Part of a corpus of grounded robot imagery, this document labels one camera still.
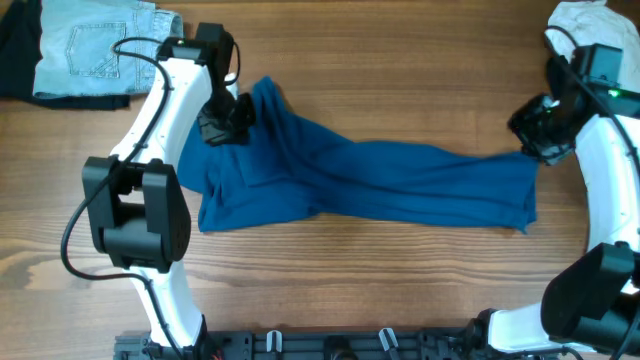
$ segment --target white cloth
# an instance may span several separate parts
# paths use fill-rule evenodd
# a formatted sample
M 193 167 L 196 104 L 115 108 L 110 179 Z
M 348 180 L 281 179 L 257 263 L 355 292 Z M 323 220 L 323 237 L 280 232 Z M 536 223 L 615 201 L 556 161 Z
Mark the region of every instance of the white cloth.
M 549 25 L 567 30 L 579 45 L 600 43 L 623 50 L 618 83 L 625 90 L 640 92 L 640 37 L 633 23 L 606 7 L 606 0 L 561 2 L 549 18 Z M 567 60 L 574 46 L 557 30 L 547 30 L 554 48 Z

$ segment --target light blue denim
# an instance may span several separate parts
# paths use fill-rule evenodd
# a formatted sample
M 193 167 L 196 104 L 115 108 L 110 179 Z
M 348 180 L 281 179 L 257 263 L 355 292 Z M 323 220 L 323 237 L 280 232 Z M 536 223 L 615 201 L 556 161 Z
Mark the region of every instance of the light blue denim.
M 137 0 L 42 0 L 41 23 L 33 95 L 42 99 L 149 92 L 154 66 L 117 57 L 111 45 L 132 36 L 183 36 L 179 14 Z M 135 41 L 120 49 L 155 58 L 157 46 Z

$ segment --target jeans pocket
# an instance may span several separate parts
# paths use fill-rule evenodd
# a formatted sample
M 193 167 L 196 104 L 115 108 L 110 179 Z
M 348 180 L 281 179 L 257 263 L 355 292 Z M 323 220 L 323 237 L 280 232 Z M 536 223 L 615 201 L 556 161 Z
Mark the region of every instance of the jeans pocket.
M 69 74 L 119 77 L 118 57 L 111 52 L 111 45 L 124 39 L 125 31 L 123 22 L 74 26 L 67 45 Z

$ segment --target wood grain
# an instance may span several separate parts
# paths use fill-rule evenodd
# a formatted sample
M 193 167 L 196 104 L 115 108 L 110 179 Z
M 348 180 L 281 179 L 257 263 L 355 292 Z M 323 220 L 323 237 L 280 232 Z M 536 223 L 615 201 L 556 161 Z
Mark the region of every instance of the wood grain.
M 613 6 L 637 21 L 637 4 Z M 242 88 L 270 75 L 296 112 L 342 135 L 484 155 L 518 148 L 505 122 L 546 89 L 540 30 L 555 3 L 162 6 L 191 24 L 224 23 L 242 48 Z M 115 112 L 0 101 L 0 358 L 110 359 L 113 336 L 148 328 L 131 284 L 75 279 L 58 253 L 82 199 L 82 164 L 108 154 L 142 101 Z M 200 196 L 185 194 L 195 224 Z M 527 235 L 329 214 L 224 233 L 194 226 L 189 281 L 215 330 L 463 325 L 487 307 L 538 301 L 583 253 L 575 160 L 541 168 L 537 196 Z M 93 249 L 86 217 L 71 252 L 85 271 L 113 271 Z

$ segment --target black cable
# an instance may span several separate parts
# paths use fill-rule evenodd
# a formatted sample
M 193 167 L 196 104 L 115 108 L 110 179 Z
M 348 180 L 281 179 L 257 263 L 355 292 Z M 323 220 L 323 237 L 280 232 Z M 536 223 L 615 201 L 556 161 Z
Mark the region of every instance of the black cable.
M 89 196 L 87 196 L 84 200 L 82 200 L 80 205 L 78 205 L 78 208 L 76 209 L 76 211 L 73 213 L 73 215 L 71 215 L 71 218 L 67 223 L 64 233 L 62 234 L 62 240 L 60 243 L 60 257 L 62 258 L 62 263 L 64 264 L 64 267 L 67 269 L 67 271 L 69 271 L 74 276 L 77 276 L 84 280 L 105 281 L 105 280 L 114 280 L 114 279 L 135 279 L 135 280 L 141 281 L 144 284 L 144 287 L 147 290 L 147 293 L 149 294 L 149 299 L 151 300 L 153 311 L 155 312 L 156 317 L 158 318 L 158 322 L 160 323 L 160 327 L 162 328 L 163 334 L 167 338 L 167 341 L 171 345 L 171 348 L 176 352 L 176 355 L 178 356 L 178 358 L 184 359 L 182 352 L 180 351 L 180 349 L 178 349 L 178 346 L 176 345 L 175 340 L 173 339 L 173 337 L 171 336 L 171 333 L 169 332 L 168 325 L 164 319 L 162 311 L 160 310 L 158 299 L 156 297 L 155 291 L 153 290 L 153 284 L 151 280 L 148 280 L 145 277 L 138 274 L 124 274 L 124 273 L 110 274 L 110 275 L 86 274 L 74 268 L 73 265 L 71 265 L 71 262 L 69 260 L 69 239 L 71 238 L 71 232 L 73 231 L 74 226 L 78 222 L 80 215 L 84 212 L 87 206 L 89 206 L 89 204 L 96 198 L 96 196 L 98 196 L 100 191 L 105 186 L 110 185 L 111 182 L 122 173 L 122 171 L 127 167 L 127 165 L 131 163 L 133 158 L 136 157 L 136 155 L 140 152 L 140 150 L 142 150 L 146 146 L 145 144 L 147 142 L 147 139 L 149 138 L 151 131 L 153 131 L 153 128 L 158 122 L 158 119 L 160 118 L 160 115 L 162 114 L 162 111 L 164 110 L 164 107 L 167 104 L 167 100 L 169 99 L 169 93 L 171 91 L 170 77 L 167 71 L 162 67 L 162 65 L 160 65 L 159 62 L 157 62 L 152 58 L 146 57 L 144 55 L 126 52 L 126 51 L 120 51 L 119 49 L 117 49 L 118 46 L 130 41 L 151 41 L 155 43 L 161 43 L 161 42 L 156 39 L 143 38 L 143 37 L 126 38 L 114 43 L 111 46 L 111 51 L 116 55 L 134 57 L 134 58 L 141 59 L 153 64 L 160 71 L 160 74 L 162 75 L 162 78 L 164 80 L 164 91 L 162 93 L 162 98 L 160 99 L 160 104 L 158 105 L 158 109 L 156 110 L 155 114 L 153 114 L 153 117 L 151 118 L 149 125 L 140 136 L 140 139 L 138 140 L 138 142 L 134 145 L 131 153 L 106 178 L 104 178 L 100 183 L 98 183 L 98 185 L 93 190 L 93 192 L 91 192 Z
M 238 58 L 238 71 L 236 72 L 236 77 L 233 80 L 224 82 L 224 86 L 233 85 L 236 82 L 238 82 L 238 79 L 240 78 L 240 46 L 238 46 L 238 43 L 235 41 L 233 42 L 233 46 L 236 47 L 236 56 Z
M 555 354 L 562 354 L 562 355 L 571 354 L 576 358 L 576 360 L 584 360 L 578 351 L 566 346 L 558 349 L 549 349 L 549 350 L 518 351 L 515 353 L 505 354 L 504 356 L 497 357 L 492 360 L 512 360 L 512 359 L 518 359 L 520 357 L 527 357 L 527 356 L 544 356 L 544 355 L 555 355 Z
M 549 25 L 547 26 L 547 28 L 545 29 L 545 31 L 547 30 L 558 30 L 561 33 L 563 33 L 573 44 L 573 46 L 578 47 L 580 45 L 578 45 L 578 42 L 576 41 L 576 39 L 573 37 L 573 35 L 571 35 L 571 33 L 569 33 L 567 30 L 565 30 L 564 28 L 558 26 L 558 25 Z
M 576 40 L 565 29 L 559 26 L 551 25 L 551 26 L 548 26 L 547 29 L 545 29 L 545 32 L 546 30 L 558 30 L 562 32 L 569 38 L 569 40 L 571 40 L 572 43 L 574 43 L 577 46 Z M 560 65 L 560 67 L 564 70 L 565 73 L 569 74 L 573 78 L 573 80 L 578 84 L 578 86 L 580 86 L 580 88 L 585 93 L 587 93 L 589 97 L 591 97 L 591 99 L 600 108 L 600 111 L 604 112 L 611 119 L 611 121 L 613 122 L 613 125 L 616 127 L 616 130 L 618 131 L 618 133 L 620 133 L 620 136 L 622 137 L 622 140 L 629 151 L 627 155 L 631 156 L 633 165 L 636 169 L 636 174 L 640 178 L 640 159 L 638 158 L 638 149 L 633 144 L 633 141 L 629 137 L 629 134 L 625 130 L 624 126 L 622 125 L 622 123 L 620 122 L 616 114 L 611 110 L 611 108 L 609 108 L 609 106 L 605 102 L 602 101 L 602 99 L 600 99 L 593 92 L 593 90 L 591 90 L 591 88 L 589 88 L 589 86 L 587 86 L 587 84 L 584 83 L 584 81 L 582 81 L 582 79 L 580 79 L 580 77 L 573 70 L 571 70 L 571 68 L 567 63 L 563 62 L 562 59 L 560 59 L 560 55 L 555 51 L 555 49 L 553 48 L 553 44 L 551 44 L 551 41 L 546 36 L 546 34 L 543 34 L 543 40 L 547 49 L 551 51 L 554 61 L 558 65 Z M 638 325 L 640 325 L 640 304 L 636 309 L 636 313 L 633 317 L 633 320 L 631 321 L 629 328 L 627 329 L 627 332 L 625 333 L 622 343 L 620 344 L 618 349 L 614 351 L 613 355 L 611 355 L 610 360 L 618 360 L 622 356 L 622 354 L 624 354 L 627 346 L 629 345 L 629 341 L 631 341 L 631 336 L 633 335 L 633 332 L 638 329 Z
M 611 355 L 609 360 L 618 360 L 627 350 L 629 343 L 631 342 L 631 337 L 633 333 L 638 330 L 638 325 L 640 325 L 640 303 L 636 306 L 636 313 L 633 315 L 633 320 L 627 329 L 627 332 L 624 334 L 624 338 L 622 338 L 622 343 L 618 346 L 618 349 Z

